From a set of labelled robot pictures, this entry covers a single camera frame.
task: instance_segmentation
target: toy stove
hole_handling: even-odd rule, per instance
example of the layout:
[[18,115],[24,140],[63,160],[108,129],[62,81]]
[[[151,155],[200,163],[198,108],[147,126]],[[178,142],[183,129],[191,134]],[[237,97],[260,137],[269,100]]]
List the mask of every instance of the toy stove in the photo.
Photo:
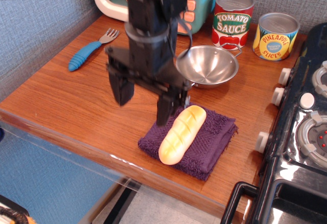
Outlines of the toy stove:
[[246,223],[327,223],[327,23],[311,29],[279,83],[273,131],[260,132],[255,148],[264,154],[259,187],[237,183],[221,223],[241,195],[253,197]]

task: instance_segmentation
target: purple washcloth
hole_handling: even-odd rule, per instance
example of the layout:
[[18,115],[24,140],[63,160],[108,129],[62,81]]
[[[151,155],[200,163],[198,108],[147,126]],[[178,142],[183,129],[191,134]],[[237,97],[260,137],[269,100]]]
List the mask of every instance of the purple washcloth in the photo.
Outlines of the purple washcloth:
[[[234,124],[235,119],[217,114],[204,107],[203,109],[206,111],[206,119],[202,127],[182,160],[171,167],[206,181],[238,128]],[[180,107],[176,114],[168,120],[165,127],[158,127],[154,123],[145,137],[138,141],[139,148],[149,156],[160,160],[159,147],[182,111],[183,108]]]

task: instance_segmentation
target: toy bread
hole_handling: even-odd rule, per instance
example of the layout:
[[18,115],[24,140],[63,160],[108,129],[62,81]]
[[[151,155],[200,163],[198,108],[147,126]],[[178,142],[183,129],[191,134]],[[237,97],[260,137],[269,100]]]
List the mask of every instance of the toy bread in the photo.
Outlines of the toy bread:
[[160,161],[167,165],[177,164],[194,141],[205,118],[206,112],[200,106],[191,105],[183,110],[160,145]]

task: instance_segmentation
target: wooden table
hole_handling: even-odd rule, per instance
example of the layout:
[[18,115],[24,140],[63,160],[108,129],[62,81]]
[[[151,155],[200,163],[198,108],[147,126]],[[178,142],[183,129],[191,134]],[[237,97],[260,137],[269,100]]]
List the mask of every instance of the wooden table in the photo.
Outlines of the wooden table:
[[[213,17],[193,35],[193,46],[212,45]],[[254,150],[260,131],[270,132],[278,112],[271,97],[282,68],[291,68],[306,36],[298,35],[291,56],[265,61],[252,51],[256,25],[238,57],[239,72],[215,89],[192,88],[191,102],[236,118],[239,128],[206,182],[152,159],[141,151],[138,140],[156,121],[158,97],[135,86],[130,102],[119,107],[106,71],[104,46],[96,50],[77,71],[68,63],[83,46],[95,41],[111,27],[121,31],[112,46],[128,47],[121,21],[101,16],[35,75],[0,104],[0,119],[58,146],[114,169],[217,217],[221,217],[238,181],[258,185],[262,155]],[[179,35],[176,54],[188,47]],[[247,199],[238,207],[245,212]]]

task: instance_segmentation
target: oven door handle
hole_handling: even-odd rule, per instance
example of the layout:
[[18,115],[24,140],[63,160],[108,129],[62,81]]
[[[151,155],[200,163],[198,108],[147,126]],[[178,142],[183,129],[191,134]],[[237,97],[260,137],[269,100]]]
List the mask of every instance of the oven door handle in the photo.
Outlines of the oven door handle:
[[258,195],[259,188],[246,182],[237,182],[234,186],[233,192],[230,195],[228,205],[221,219],[220,224],[230,224],[235,215],[237,206],[242,195],[249,197],[256,197]]

